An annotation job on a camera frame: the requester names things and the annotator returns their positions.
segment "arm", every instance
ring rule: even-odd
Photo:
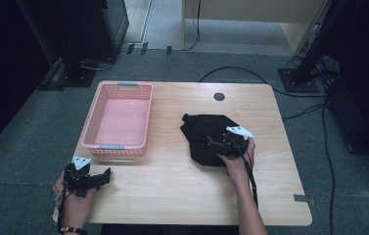
[[[59,179],[53,186],[53,192],[55,195],[63,191],[64,175],[60,175]],[[89,219],[90,212],[92,210],[93,199],[95,198],[96,188],[89,189],[85,198],[77,197],[75,194],[69,194],[65,200],[65,212],[63,218],[64,227],[84,228]],[[58,209],[62,202],[62,197],[56,202],[56,208]]]
[[[245,159],[254,164],[254,140],[249,138],[249,147],[245,153]],[[232,179],[236,192],[239,217],[239,232],[241,235],[267,234],[257,206],[252,195],[250,180],[242,158],[230,160],[220,156],[226,163],[227,171]]]

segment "black cloth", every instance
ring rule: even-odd
[[[225,166],[223,160],[208,149],[207,136],[220,140],[227,126],[238,126],[236,122],[224,115],[185,114],[184,124],[180,127],[190,143],[191,158],[200,165]]]

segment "table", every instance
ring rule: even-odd
[[[153,103],[147,154],[140,161],[94,163],[92,175],[108,166],[111,183],[98,191],[89,222],[144,224],[238,224],[236,198],[223,167],[190,158],[180,130],[184,114],[226,115],[256,135],[254,178],[266,225],[309,225],[309,206],[269,85],[151,82]],[[213,95],[225,95],[216,101]],[[79,143],[77,156],[93,158]]]
[[[185,20],[196,19],[199,0],[182,0],[182,47]],[[202,0],[201,20],[280,23],[293,54],[300,52],[315,24],[321,24],[330,0]]]

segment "pink basket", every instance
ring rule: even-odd
[[[99,83],[82,146],[95,156],[144,156],[152,94],[149,83]]]

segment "hand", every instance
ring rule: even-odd
[[[249,138],[248,149],[244,154],[246,161],[249,163],[251,168],[254,168],[254,147],[255,143],[252,138]],[[235,181],[248,181],[249,182],[249,175],[246,171],[245,162],[243,161],[242,157],[238,159],[229,159],[226,156],[218,155],[226,164],[227,172],[229,176]]]
[[[62,173],[53,186],[53,192],[55,195],[63,191],[63,185],[64,174]],[[84,228],[92,210],[95,194],[96,188],[89,189],[85,198],[77,197],[74,192],[72,194],[70,192],[66,192],[67,197],[65,200],[65,211],[63,218],[64,227]],[[57,209],[62,203],[62,197],[56,202]]]

